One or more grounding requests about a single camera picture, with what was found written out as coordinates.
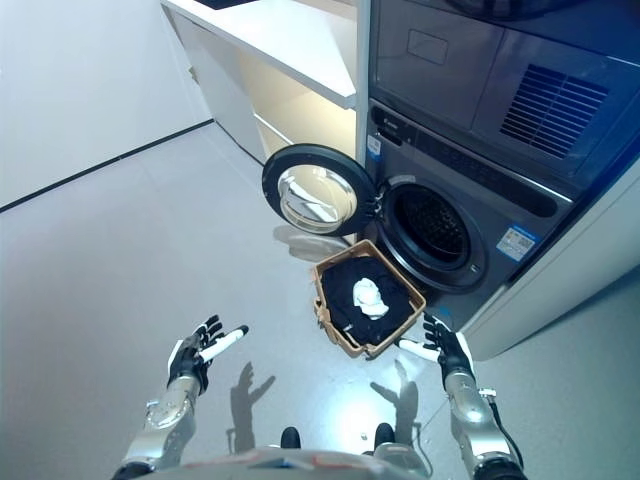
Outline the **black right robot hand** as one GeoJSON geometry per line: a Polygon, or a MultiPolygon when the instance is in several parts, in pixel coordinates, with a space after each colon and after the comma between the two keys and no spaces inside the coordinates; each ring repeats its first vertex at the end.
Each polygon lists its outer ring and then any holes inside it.
{"type": "Polygon", "coordinates": [[[394,344],[423,360],[437,363],[444,377],[458,371],[473,373],[473,361],[462,334],[454,332],[435,316],[425,317],[423,329],[424,342],[400,338],[394,344]]]}

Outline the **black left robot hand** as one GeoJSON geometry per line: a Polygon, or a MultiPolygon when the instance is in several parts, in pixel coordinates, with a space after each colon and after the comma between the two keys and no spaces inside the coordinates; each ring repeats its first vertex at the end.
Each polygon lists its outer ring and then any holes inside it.
{"type": "Polygon", "coordinates": [[[219,316],[209,317],[173,347],[167,362],[167,385],[181,377],[192,377],[199,387],[198,394],[204,394],[209,386],[208,369],[213,360],[248,333],[247,325],[225,333],[219,316]]]}

